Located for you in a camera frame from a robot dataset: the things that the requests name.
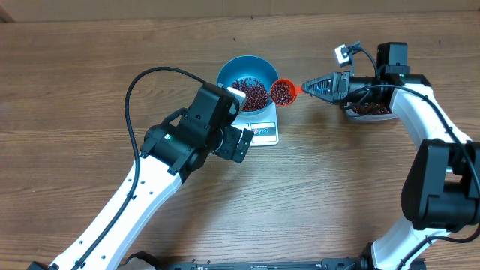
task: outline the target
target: wooden table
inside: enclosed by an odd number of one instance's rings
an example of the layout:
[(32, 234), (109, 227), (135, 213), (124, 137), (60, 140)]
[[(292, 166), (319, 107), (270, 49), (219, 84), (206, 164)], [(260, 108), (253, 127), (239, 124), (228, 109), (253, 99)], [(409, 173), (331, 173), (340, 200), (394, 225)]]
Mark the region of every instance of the wooden table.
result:
[[(123, 102), (158, 65), (210, 82), (229, 59), (258, 55), (295, 83), (338, 71), (333, 49), (409, 44), (451, 120), (480, 139), (480, 13), (407, 13), (0, 24), (0, 269), (49, 263), (92, 222), (133, 155)], [(364, 56), (358, 75), (372, 74)], [(199, 85), (155, 73), (133, 91), (138, 141), (191, 103)], [(280, 143), (242, 164), (209, 157), (131, 249), (205, 263), (355, 256), (401, 215), (416, 150), (399, 121), (354, 124), (301, 96), (278, 110)], [(466, 228), (458, 236), (466, 236)], [(480, 241), (436, 243), (429, 269), (477, 269)]]

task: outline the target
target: orange measuring cup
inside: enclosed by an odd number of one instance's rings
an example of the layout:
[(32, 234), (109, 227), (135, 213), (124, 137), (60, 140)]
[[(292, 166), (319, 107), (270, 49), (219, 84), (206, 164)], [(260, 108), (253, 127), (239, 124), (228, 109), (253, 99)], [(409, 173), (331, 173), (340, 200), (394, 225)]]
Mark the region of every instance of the orange measuring cup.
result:
[[(274, 96), (272, 96), (272, 91), (275, 91), (275, 86), (279, 83), (283, 83), (284, 85), (288, 86), (289, 89), (289, 93), (292, 95), (292, 99), (287, 102), (287, 103), (280, 103), (279, 100), (275, 100)], [(275, 102), (275, 104), (277, 104), (278, 106), (289, 106), (293, 103), (293, 101), (295, 101), (295, 99), (297, 98), (297, 95), (299, 94), (304, 94), (305, 92), (302, 90), (302, 86), (301, 85), (294, 85), (293, 82), (289, 79), (285, 79), (285, 78), (281, 78), (281, 79), (277, 79), (272, 85), (271, 85), (271, 88), (270, 88), (270, 98), (273, 102)]]

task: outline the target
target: cable clip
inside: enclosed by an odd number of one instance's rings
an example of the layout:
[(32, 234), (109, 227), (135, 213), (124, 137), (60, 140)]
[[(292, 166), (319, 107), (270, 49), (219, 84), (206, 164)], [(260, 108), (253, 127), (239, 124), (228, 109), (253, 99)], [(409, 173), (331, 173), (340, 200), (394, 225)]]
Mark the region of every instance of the cable clip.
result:
[(449, 131), (453, 131), (453, 127), (445, 128), (445, 134), (448, 134)]
[(428, 243), (429, 245), (432, 245), (432, 244), (433, 244), (433, 242), (430, 240), (430, 238), (429, 238), (428, 236), (425, 236), (425, 240), (427, 240), (427, 243)]
[(360, 42), (354, 43), (350, 46), (345, 46), (344, 44), (334, 50), (338, 64), (340, 64), (341, 68), (346, 67), (347, 65), (352, 65), (351, 57), (359, 52), (356, 47), (360, 47)]

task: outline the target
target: digital scale display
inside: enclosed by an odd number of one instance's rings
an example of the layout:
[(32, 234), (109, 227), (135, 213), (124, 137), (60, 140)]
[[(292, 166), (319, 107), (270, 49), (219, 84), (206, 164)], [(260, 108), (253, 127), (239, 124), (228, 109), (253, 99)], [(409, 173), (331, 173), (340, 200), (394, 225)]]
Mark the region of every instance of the digital scale display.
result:
[(242, 112), (232, 126), (253, 131), (250, 146), (276, 146), (278, 144), (277, 108), (270, 103), (259, 112)]

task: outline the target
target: black cable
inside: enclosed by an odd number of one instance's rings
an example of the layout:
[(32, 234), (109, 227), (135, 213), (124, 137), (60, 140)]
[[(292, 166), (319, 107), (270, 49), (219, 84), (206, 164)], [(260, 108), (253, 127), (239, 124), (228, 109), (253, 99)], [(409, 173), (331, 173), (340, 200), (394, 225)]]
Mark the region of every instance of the black cable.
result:
[(382, 71), (385, 69), (387, 64), (382, 64), (379, 68), (378, 68), (378, 76), (380, 78), (380, 76), (382, 76)]
[(348, 56), (350, 57), (350, 65), (352, 66), (352, 68), (350, 69), (350, 73), (352, 74), (352, 76), (355, 76), (355, 59), (353, 58), (353, 53), (348, 52)]
[[(473, 166), (473, 162), (472, 162), (472, 160), (470, 159), (470, 156), (468, 155), (467, 150), (465, 149), (464, 145), (462, 145), (462, 143), (461, 143), (460, 140), (457, 138), (457, 136), (455, 136), (455, 134), (453, 133), (453, 130), (451, 129), (451, 127), (449, 127), (449, 123), (447, 123), (447, 121), (446, 121), (445, 118), (443, 117), (443, 115), (442, 115), (442, 113), (440, 112), (440, 110), (438, 109), (438, 107), (435, 105), (435, 103), (432, 102), (432, 100), (430, 100), (430, 99), (428, 98), (427, 95), (420, 94), (420, 93), (418, 93), (417, 91), (414, 91), (414, 90), (412, 90), (412, 89), (410, 89), (410, 88), (407, 88), (407, 87), (403, 87), (403, 86), (399, 86), (399, 85), (389, 85), (389, 84), (385, 84), (385, 85), (370, 85), (370, 86), (365, 86), (365, 87), (356, 89), (355, 91), (352, 91), (351, 93), (349, 93), (349, 94), (344, 98), (344, 100), (346, 100), (349, 95), (355, 94), (355, 93), (357, 93), (357, 92), (361, 92), (361, 91), (364, 91), (364, 90), (367, 90), (367, 89), (371, 89), (371, 88), (379, 88), (379, 87), (390, 87), (390, 88), (396, 88), (396, 89), (400, 89), (400, 90), (409, 92), (409, 93), (412, 94), (412, 95), (415, 95), (415, 96), (417, 96), (417, 97), (420, 97), (420, 98), (423, 99), (425, 102), (427, 102), (427, 104), (430, 105), (430, 107), (432, 107), (432, 110), (435, 112), (436, 116), (438, 117), (438, 119), (439, 119), (440, 122), (442, 123), (443, 127), (445, 128), (446, 133), (451, 137), (451, 139), (455, 142), (455, 144), (457, 145), (457, 147), (461, 150), (462, 155), (463, 155), (463, 158), (464, 158), (465, 161), (466, 161), (466, 165), (468, 166), (469, 171), (470, 171), (470, 173), (471, 173), (471, 176), (473, 177), (473, 180), (474, 180), (474, 182), (475, 182), (475, 186), (476, 186), (476, 189), (477, 189), (477, 191), (478, 191), (478, 194), (480, 194), (479, 177), (478, 177), (477, 174), (476, 174), (475, 167)], [(477, 230), (476, 230), (471, 236), (466, 237), (466, 238), (452, 238), (452, 237), (446, 237), (446, 236), (428, 236), (428, 237), (425, 237), (425, 240), (423, 240), (422, 242), (420, 242), (413, 250), (411, 250), (411, 251), (406, 255), (405, 258), (402, 259), (401, 264), (397, 267), (397, 270), (401, 270), (401, 269), (404, 267), (404, 263), (408, 262), (408, 260), (409, 260), (413, 255), (415, 255), (415, 253), (417, 253), (420, 249), (422, 249), (422, 247), (423, 247), (425, 244), (430, 243), (432, 240), (443, 240), (443, 241), (454, 242), (454, 243), (468, 243), (468, 242), (471, 242), (471, 241), (475, 240), (475, 239), (478, 238), (479, 236), (480, 236), (480, 224), (478, 225)]]
[(175, 112), (172, 112), (170, 113), (170, 115), (168, 115), (163, 121), (162, 121), (162, 125), (164, 124), (169, 124), (171, 121), (177, 119), (179, 116), (181, 116), (182, 114), (185, 114), (188, 112), (188, 109), (187, 108), (180, 108), (180, 109), (177, 109)]
[(120, 218), (122, 215), (122, 212), (127, 208), (128, 203), (130, 200), (132, 200), (135, 192), (135, 188), (137, 188), (137, 183), (138, 183), (138, 178), (140, 174), (140, 157), (139, 157), (139, 152), (137, 148), (137, 141), (135, 140), (134, 136), (134, 129), (132, 128), (131, 120), (130, 120), (130, 95), (132, 90), (134, 90), (135, 84), (146, 74), (155, 72), (155, 71), (174, 71), (178, 72), (180, 74), (184, 74), (186, 76), (189, 76), (192, 79), (195, 79), (201, 83), (206, 83), (204, 79), (200, 79), (198, 76), (193, 75), (192, 73), (189, 73), (185, 70), (181, 70), (176, 67), (153, 67), (148, 70), (143, 71), (142, 73), (138, 74), (135, 79), (133, 79), (132, 83), (130, 86), (128, 86), (127, 94), (125, 95), (125, 121), (127, 122), (127, 129), (128, 129), (128, 135), (130, 136), (130, 141), (132, 143), (132, 148), (133, 148), (133, 155), (135, 157), (135, 173), (133, 177), (133, 183), (130, 191), (127, 194), (127, 197), (125, 198), (125, 201), (121, 205), (120, 209), (117, 211), (115, 216), (112, 218), (112, 220), (108, 223), (108, 225), (103, 229), (103, 232), (95, 239), (93, 244), (87, 249), (87, 251), (80, 257), (79, 260), (75, 262), (75, 265), (71, 270), (77, 270), (82, 264), (85, 262), (87, 257), (92, 253), (92, 251), (98, 246), (98, 244), (102, 241), (102, 239), (107, 235), (107, 233), (112, 229), (113, 225), (115, 222)]
[[(379, 77), (378, 68), (377, 68), (377, 64), (375, 63), (374, 57), (366, 49), (364, 49), (360, 46), (352, 47), (350, 49), (349, 53), (355, 52), (355, 51), (363, 52), (370, 59), (370, 62), (372, 62), (372, 65), (373, 65), (373, 69), (375, 70), (375, 79), (379, 80), (380, 77)], [(353, 56), (352, 55), (350, 56), (350, 60), (352, 61), (352, 70), (353, 70), (354, 62), (353, 62)]]
[(350, 109), (353, 109), (353, 108), (355, 108), (355, 107), (357, 107), (357, 106), (361, 106), (361, 105), (364, 103), (364, 101), (367, 99), (368, 95), (369, 95), (371, 92), (372, 92), (372, 89), (368, 89), (367, 93), (365, 93), (364, 96), (361, 97), (359, 101), (357, 101), (357, 102), (355, 102), (355, 103), (352, 103), (352, 104), (350, 104), (349, 106), (344, 106), (344, 107), (342, 108), (342, 110), (350, 110)]

